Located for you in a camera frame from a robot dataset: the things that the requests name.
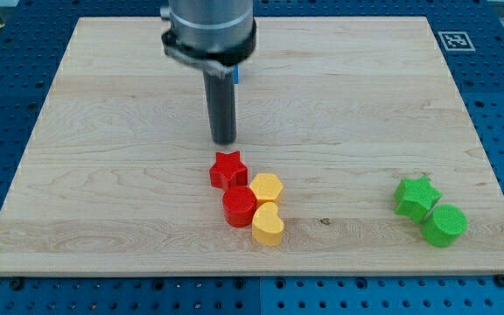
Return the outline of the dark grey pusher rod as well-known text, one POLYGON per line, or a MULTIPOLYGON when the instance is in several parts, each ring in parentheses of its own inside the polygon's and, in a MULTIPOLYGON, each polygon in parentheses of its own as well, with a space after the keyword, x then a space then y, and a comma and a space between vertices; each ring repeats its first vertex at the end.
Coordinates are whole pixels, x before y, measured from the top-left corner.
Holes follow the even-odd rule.
POLYGON ((234 75, 220 78, 203 73, 203 78, 212 140, 216 144, 231 144, 236 139, 234 75))

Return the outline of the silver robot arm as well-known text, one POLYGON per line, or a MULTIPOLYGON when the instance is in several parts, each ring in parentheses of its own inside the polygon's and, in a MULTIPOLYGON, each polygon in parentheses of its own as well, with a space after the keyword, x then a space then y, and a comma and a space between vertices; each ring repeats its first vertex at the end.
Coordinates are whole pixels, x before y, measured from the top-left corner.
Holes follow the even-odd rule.
POLYGON ((211 137, 236 139, 235 68, 256 49, 252 0, 171 0, 164 53, 203 74, 211 137))

